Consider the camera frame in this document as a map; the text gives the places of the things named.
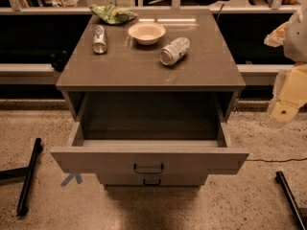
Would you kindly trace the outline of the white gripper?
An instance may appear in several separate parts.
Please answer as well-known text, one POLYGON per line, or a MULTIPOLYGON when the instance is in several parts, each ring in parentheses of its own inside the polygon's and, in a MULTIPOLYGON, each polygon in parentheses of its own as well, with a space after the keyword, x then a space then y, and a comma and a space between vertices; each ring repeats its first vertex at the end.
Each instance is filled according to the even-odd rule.
POLYGON ((285 126, 305 104, 307 104, 307 64, 296 63, 290 70, 280 70, 275 78, 273 98, 267 109, 267 125, 285 126))

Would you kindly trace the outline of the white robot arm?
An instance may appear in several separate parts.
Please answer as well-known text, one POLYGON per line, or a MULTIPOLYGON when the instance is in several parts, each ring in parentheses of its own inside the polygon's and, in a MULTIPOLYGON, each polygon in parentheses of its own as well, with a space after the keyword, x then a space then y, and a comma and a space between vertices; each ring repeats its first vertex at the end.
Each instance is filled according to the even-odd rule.
POLYGON ((278 72, 267 109, 268 125, 283 127, 307 104, 307 8, 301 6, 268 34, 264 43, 282 46, 284 56, 295 63, 290 70, 278 72))

